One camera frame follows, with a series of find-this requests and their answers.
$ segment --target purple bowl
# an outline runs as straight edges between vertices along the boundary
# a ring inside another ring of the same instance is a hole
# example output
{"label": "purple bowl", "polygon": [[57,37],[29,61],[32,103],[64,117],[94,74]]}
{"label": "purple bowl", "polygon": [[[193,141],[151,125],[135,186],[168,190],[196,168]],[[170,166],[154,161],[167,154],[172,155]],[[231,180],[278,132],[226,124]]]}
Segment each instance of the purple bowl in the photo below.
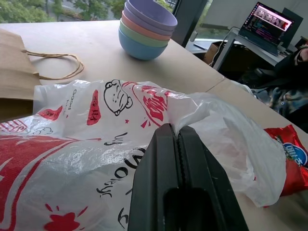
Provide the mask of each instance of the purple bowl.
{"label": "purple bowl", "polygon": [[162,30],[174,31],[178,24],[172,13],[152,0],[127,0],[126,7],[143,21]]}
{"label": "purple bowl", "polygon": [[162,30],[162,29],[159,29],[151,24],[148,24],[146,23],[145,21],[143,21],[142,19],[138,18],[136,15],[134,15],[127,7],[126,7],[126,4],[127,2],[125,2],[125,6],[124,6],[124,14],[125,16],[133,21],[135,24],[147,29],[147,30],[150,30],[150,31],[153,31],[157,34],[160,34],[160,35],[167,35],[167,36],[170,36],[172,35],[173,31],[166,31],[166,30]]}

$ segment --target red snack bag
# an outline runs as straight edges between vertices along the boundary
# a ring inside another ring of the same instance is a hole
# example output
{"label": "red snack bag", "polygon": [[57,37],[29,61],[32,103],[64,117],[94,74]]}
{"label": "red snack bag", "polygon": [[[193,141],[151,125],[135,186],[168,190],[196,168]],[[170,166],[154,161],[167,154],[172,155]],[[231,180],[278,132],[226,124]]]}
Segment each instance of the red snack bag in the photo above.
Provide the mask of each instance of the red snack bag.
{"label": "red snack bag", "polygon": [[286,179],[281,196],[291,195],[308,189],[308,157],[292,125],[285,128],[264,129],[273,139],[280,142],[285,150]]}

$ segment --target pink bowl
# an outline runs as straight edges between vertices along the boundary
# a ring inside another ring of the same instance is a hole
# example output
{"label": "pink bowl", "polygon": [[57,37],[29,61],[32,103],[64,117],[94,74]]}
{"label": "pink bowl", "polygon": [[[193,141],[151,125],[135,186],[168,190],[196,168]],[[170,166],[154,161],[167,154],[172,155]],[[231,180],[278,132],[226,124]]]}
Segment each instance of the pink bowl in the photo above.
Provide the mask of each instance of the pink bowl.
{"label": "pink bowl", "polygon": [[137,33],[139,34],[142,34],[144,36],[147,36],[149,38],[152,38],[152,39],[156,39],[156,40],[162,40],[162,41],[167,41],[170,39],[171,35],[170,36],[165,36],[165,35],[159,35],[157,33],[154,33],[150,30],[147,30],[137,24],[135,24],[133,21],[129,20],[125,14],[124,14],[124,11],[122,11],[122,22],[127,26],[129,27],[130,29],[132,29],[133,31],[136,31]]}

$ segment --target plastic bowl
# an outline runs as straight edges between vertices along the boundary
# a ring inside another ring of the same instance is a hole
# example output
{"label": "plastic bowl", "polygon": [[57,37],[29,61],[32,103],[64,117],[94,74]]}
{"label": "plastic bowl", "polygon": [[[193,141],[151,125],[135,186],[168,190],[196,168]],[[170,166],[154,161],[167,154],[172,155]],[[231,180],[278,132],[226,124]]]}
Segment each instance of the plastic bowl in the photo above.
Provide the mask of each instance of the plastic bowl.
{"label": "plastic bowl", "polygon": [[169,40],[167,41],[156,40],[153,38],[146,37],[142,34],[139,34],[136,31],[133,31],[130,28],[128,28],[125,24],[123,24],[122,19],[120,20],[120,30],[130,39],[149,47],[164,47],[169,42]]}
{"label": "plastic bowl", "polygon": [[134,15],[159,29],[174,31],[178,24],[172,13],[152,0],[127,0],[126,4]]}
{"label": "plastic bowl", "polygon": [[153,31],[159,35],[165,35],[165,36],[171,36],[173,31],[166,31],[166,30],[162,30],[159,29],[151,24],[146,23],[145,21],[143,21],[142,19],[138,18],[136,15],[134,15],[127,7],[127,2],[125,2],[124,5],[124,14],[126,15],[126,17],[131,20],[132,22],[134,22],[135,24],[143,27],[144,29]]}
{"label": "plastic bowl", "polygon": [[150,30],[144,29],[143,27],[135,24],[133,21],[129,20],[124,12],[122,11],[122,22],[124,25],[126,25],[128,28],[132,29],[133,31],[136,31],[139,34],[142,34],[144,36],[147,36],[149,38],[152,39],[157,39],[157,40],[162,40],[162,41],[166,41],[169,40],[171,36],[165,36],[165,35],[160,35],[157,33],[154,33]]}
{"label": "plastic bowl", "polygon": [[119,40],[122,48],[130,56],[141,60],[152,60],[157,58],[166,49],[165,47],[148,47],[130,39],[119,29]]}

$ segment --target paper bag handle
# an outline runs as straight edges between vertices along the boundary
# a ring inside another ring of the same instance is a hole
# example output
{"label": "paper bag handle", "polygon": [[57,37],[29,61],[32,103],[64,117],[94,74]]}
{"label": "paper bag handle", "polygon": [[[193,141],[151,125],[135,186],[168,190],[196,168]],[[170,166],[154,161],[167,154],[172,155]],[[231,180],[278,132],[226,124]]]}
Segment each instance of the paper bag handle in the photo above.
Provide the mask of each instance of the paper bag handle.
{"label": "paper bag handle", "polygon": [[60,57],[64,57],[64,56],[70,56],[74,59],[76,59],[77,63],[78,63],[78,67],[76,68],[75,71],[71,72],[70,74],[62,77],[62,78],[49,78],[49,77],[44,77],[44,76],[39,76],[39,79],[43,79],[43,80],[60,80],[60,79],[68,79],[68,78],[72,78],[76,75],[78,75],[79,73],[81,73],[83,71],[83,69],[85,68],[84,64],[78,59],[77,56],[73,55],[73,54],[44,54],[44,53],[36,53],[36,52],[32,52],[32,51],[25,51],[28,55],[32,55],[32,56],[38,56],[38,57],[44,57],[44,58],[60,58]]}

